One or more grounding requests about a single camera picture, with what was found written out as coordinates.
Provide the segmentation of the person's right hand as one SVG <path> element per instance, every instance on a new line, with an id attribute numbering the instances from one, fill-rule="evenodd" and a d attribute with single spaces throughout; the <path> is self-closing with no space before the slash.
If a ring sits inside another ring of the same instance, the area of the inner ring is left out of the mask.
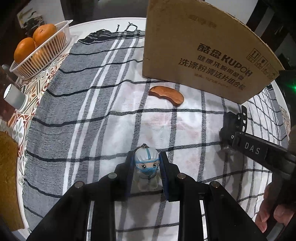
<path id="1" fill-rule="evenodd" d="M 268 228 L 268 219 L 272 216 L 276 222 L 287 226 L 295 214 L 295 202 L 293 204 L 278 204 L 275 205 L 276 191 L 280 183 L 280 178 L 273 173 L 272 181 L 267 185 L 263 202 L 260 205 L 259 212 L 255 219 L 255 224 L 262 233 L 266 232 Z"/>

